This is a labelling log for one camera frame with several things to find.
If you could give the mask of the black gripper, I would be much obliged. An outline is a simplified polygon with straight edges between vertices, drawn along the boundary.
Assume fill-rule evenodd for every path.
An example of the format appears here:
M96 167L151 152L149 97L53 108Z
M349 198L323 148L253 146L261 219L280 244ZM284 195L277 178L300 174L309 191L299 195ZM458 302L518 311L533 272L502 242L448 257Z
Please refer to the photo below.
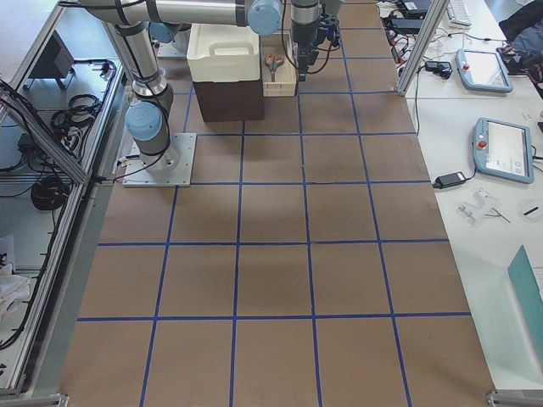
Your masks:
M310 68L316 62L319 51L316 49L316 47L313 46L312 43L310 43L307 46L304 46L303 44L299 42L293 42L293 45L294 45L294 62L296 63L297 71L298 71L298 81L305 82L306 72L309 72Z
M321 12L316 34L316 45L320 46L329 41L331 47L338 47L340 43L339 20L334 14Z

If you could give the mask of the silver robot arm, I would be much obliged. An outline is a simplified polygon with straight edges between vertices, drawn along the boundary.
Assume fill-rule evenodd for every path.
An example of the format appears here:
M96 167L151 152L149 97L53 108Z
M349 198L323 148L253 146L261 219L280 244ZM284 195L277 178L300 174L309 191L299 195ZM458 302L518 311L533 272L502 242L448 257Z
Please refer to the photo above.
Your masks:
M291 38L298 81L305 81L308 75L323 70L330 53L339 48L339 10L343 4L344 1L340 0L291 2ZM321 68L311 71L310 67L316 62L320 46L325 41L328 41L326 60Z
M339 45L338 13L342 4L341 1L291 2L291 37L296 54L288 61L300 81L319 72L311 71L310 67L324 41L329 41L330 51ZM133 91L141 100L154 99L164 116L171 107L163 105L160 97L164 93L171 95L172 90L159 71L148 39L148 23L249 27L259 36L284 30L282 1L81 1L80 5L113 27L115 48L133 75Z

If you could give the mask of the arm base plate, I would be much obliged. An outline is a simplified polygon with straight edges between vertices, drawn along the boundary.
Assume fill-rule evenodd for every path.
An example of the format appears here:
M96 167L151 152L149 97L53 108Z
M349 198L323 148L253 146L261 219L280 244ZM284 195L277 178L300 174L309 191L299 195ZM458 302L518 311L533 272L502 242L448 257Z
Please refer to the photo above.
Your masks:
M154 158L143 155L139 157L139 148L132 143L131 155L135 159L128 161L128 176L122 178L124 187L189 187L191 185L193 159L195 155L197 135L195 133L174 133L171 145L164 156L152 166Z
M185 59L188 52L190 31L179 31L169 43L161 43L158 51L160 59Z

